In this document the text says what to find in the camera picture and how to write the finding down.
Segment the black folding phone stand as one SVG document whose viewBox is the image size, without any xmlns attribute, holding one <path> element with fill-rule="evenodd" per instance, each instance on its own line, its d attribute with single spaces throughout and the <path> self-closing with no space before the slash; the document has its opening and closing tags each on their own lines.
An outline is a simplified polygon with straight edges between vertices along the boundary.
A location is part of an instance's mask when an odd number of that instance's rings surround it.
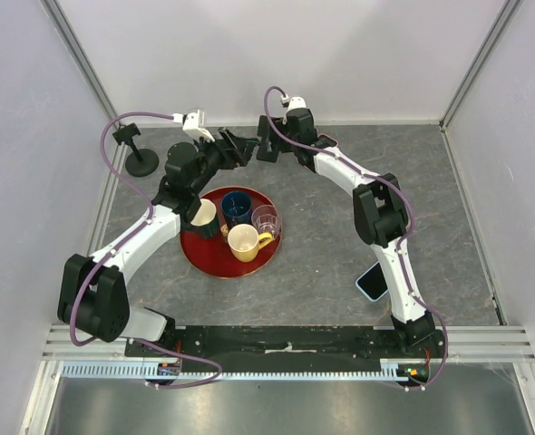
<svg viewBox="0 0 535 435">
<path fill-rule="evenodd" d="M 277 144 L 262 143 L 259 145 L 256 159 L 259 161 L 265 161 L 269 163 L 276 163 L 279 156 L 279 147 Z"/>
</svg>

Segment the black round-base phone holder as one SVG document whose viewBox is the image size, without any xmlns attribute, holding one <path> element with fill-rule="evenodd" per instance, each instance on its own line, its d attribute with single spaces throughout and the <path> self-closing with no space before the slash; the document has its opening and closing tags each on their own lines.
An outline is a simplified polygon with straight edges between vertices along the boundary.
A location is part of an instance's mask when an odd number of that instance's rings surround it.
<svg viewBox="0 0 535 435">
<path fill-rule="evenodd" d="M 143 178 L 152 174 L 159 166 L 157 153 L 150 149 L 138 149 L 134 138 L 141 136 L 141 132 L 135 123 L 121 125 L 113 134 L 118 145 L 126 145 L 131 148 L 131 154 L 125 160 L 127 172 L 135 178 Z"/>
</svg>

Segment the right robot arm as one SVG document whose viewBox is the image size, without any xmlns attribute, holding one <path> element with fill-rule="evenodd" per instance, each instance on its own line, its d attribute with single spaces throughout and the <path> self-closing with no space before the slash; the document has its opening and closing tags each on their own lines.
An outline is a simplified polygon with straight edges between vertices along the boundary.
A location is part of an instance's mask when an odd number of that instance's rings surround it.
<svg viewBox="0 0 535 435">
<path fill-rule="evenodd" d="M 350 160 L 335 140 L 316 133 L 306 108 L 294 109 L 285 118 L 260 116 L 258 136 L 258 159 L 274 162 L 280 153 L 292 151 L 300 165 L 333 181 L 352 199 L 355 231 L 376 256 L 356 287 L 372 302 L 390 297 L 394 349 L 410 357 L 424 346 L 442 346 L 443 334 L 420 295 L 408 257 L 408 202 L 395 175 L 379 175 Z"/>
</svg>

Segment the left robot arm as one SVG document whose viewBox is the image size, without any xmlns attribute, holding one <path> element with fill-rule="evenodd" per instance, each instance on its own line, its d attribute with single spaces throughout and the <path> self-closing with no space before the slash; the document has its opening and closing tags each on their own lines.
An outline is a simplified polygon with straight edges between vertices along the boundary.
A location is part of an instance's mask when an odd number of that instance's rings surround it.
<svg viewBox="0 0 535 435">
<path fill-rule="evenodd" d="M 104 248 L 66 261 L 57 314 L 68 324 L 75 345 L 85 344 L 76 336 L 82 331 L 90 341 L 142 339 L 157 356 L 173 352 L 177 336 L 166 328 L 167 317 L 132 307 L 126 286 L 147 259 L 196 217 L 199 194 L 216 173 L 246 166 L 258 144 L 221 128 L 217 139 L 172 145 L 159 191 L 148 199 L 143 216 Z"/>
</svg>

